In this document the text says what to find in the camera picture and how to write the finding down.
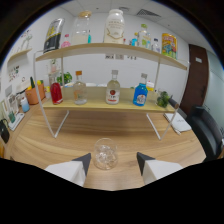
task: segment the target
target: wooden door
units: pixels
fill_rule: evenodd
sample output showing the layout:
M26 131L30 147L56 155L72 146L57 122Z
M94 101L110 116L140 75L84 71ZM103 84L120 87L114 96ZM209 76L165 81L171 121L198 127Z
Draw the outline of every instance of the wooden door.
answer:
M193 105L202 106L208 87L209 65L204 48L189 44L190 68L188 80L180 104L181 110L188 115Z

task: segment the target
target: potted plant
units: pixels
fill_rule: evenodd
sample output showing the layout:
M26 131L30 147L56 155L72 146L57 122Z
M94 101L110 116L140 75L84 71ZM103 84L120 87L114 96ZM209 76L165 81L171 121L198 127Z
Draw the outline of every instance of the potted plant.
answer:
M60 83L60 85L62 86L62 73L60 74L61 75L57 77L57 82ZM72 81L72 75L69 72L64 73L64 83L67 84L71 81Z

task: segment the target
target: bottle label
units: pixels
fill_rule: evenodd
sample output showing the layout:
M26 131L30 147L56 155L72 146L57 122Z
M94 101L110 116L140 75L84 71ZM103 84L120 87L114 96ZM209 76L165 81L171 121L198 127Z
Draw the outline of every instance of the bottle label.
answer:
M145 104L145 100L146 100L145 95L138 95L138 97L137 97L138 104Z
M119 102L120 90L107 89L106 100L108 103L116 104Z

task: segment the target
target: bag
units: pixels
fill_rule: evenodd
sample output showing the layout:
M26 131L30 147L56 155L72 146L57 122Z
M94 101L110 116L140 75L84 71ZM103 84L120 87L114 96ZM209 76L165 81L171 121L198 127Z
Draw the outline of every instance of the bag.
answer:
M0 121L0 135L6 144L9 141L9 132L8 132L7 127L4 124L4 120L7 122L7 125L8 125L8 121L6 119L2 119Z

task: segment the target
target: shelf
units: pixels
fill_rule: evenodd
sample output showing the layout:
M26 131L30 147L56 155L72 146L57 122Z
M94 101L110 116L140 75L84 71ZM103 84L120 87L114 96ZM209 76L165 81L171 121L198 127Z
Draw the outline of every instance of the shelf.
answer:
M158 52L154 52L145 48L135 47L125 44L110 44L110 43L91 43L73 45L70 47L61 48L47 52L40 57L36 58L36 61L42 61L52 58L69 57L73 55L83 54L122 54L133 55L138 58L148 59L155 62L160 62L163 65L169 65L183 70L187 70L187 67L178 62L177 60L168 56L162 55Z
M63 102L54 105L49 99L43 104L44 109L55 110L85 110L85 111L110 111L110 112L135 112L135 113L174 113L174 108L170 105L167 108L159 107L155 104L157 94L149 91L144 106L135 106L132 102L134 89L121 88L119 103L116 105L107 104L106 87L87 87L87 103L76 105L74 103L73 88L62 88Z
M13 54L13 55L9 58L9 61L11 61L11 60L13 60L13 59L19 57L20 55L26 54L27 52L29 52L29 51L31 51L31 50L32 50L32 48L27 49L27 50L20 51L20 52L18 52L18 53L15 53L15 54Z

